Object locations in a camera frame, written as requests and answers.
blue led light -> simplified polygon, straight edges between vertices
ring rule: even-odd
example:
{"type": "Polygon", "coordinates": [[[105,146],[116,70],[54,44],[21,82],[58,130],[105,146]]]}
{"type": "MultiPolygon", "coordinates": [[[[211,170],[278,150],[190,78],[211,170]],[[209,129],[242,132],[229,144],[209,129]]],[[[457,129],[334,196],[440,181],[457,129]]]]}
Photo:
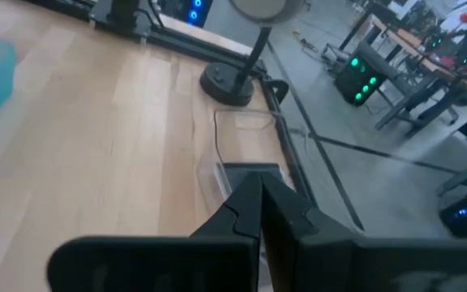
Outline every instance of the blue led light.
{"type": "Polygon", "coordinates": [[[197,19],[198,18],[198,13],[195,12],[195,11],[191,11],[191,13],[189,13],[189,16],[191,17],[191,19],[197,19]]]}

black stand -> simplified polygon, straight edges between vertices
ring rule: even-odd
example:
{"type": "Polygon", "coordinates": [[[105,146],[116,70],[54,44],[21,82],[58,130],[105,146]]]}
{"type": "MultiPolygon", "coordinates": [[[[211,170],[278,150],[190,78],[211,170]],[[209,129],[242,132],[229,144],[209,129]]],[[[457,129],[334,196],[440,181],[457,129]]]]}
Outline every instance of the black stand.
{"type": "Polygon", "coordinates": [[[255,65],[266,42],[271,28],[261,28],[254,49],[245,66],[239,70],[224,63],[211,63],[204,69],[199,82],[201,88],[213,99],[225,105],[246,106],[251,101],[254,88],[248,74],[255,65]]]}

concrete floor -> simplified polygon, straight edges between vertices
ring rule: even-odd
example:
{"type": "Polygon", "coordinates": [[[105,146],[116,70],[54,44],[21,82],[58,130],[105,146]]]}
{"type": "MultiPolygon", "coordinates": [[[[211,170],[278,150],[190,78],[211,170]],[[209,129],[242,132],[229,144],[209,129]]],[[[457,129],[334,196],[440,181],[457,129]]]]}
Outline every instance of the concrete floor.
{"type": "MultiPolygon", "coordinates": [[[[273,79],[291,84],[281,105],[289,128],[314,136],[293,135],[293,141],[319,208],[369,237],[450,238],[437,214],[450,199],[441,202],[435,188],[467,167],[467,143],[452,135],[466,122],[467,109],[459,109],[455,125],[448,126],[449,115],[443,114],[410,140],[405,122],[377,131],[387,111],[381,110],[381,97],[373,95],[369,109],[347,104],[323,64],[304,54],[292,34],[300,31],[321,50],[327,43],[339,45],[356,18],[347,3],[312,1],[309,11],[273,29],[263,53],[273,79]]],[[[248,45],[255,41],[253,33],[249,40],[231,30],[225,36],[248,45]]],[[[393,100],[401,97],[391,85],[385,90],[393,100]]],[[[459,187],[449,198],[466,192],[459,187]]]]}

lamp base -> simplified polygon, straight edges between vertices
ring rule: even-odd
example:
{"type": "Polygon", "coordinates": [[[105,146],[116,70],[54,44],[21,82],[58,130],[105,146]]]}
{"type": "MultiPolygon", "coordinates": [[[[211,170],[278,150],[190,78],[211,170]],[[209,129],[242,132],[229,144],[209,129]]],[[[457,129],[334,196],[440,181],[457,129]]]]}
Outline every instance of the lamp base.
{"type": "Polygon", "coordinates": [[[225,105],[247,106],[253,96],[254,88],[248,78],[236,85],[239,69],[223,63],[206,66],[199,83],[201,88],[213,99],[225,105]]]}

black lamp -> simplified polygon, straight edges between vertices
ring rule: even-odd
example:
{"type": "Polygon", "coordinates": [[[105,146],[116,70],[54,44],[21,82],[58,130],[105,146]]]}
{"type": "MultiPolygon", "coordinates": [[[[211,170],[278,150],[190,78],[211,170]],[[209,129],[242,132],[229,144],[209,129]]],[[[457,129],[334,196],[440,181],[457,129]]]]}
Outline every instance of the black lamp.
{"type": "Polygon", "coordinates": [[[261,27],[259,37],[243,68],[219,62],[211,63],[205,68],[199,82],[203,90],[216,101],[226,105],[246,106],[254,92],[248,75],[268,42],[272,25],[293,18],[305,0],[229,1],[240,15],[261,27]]]}

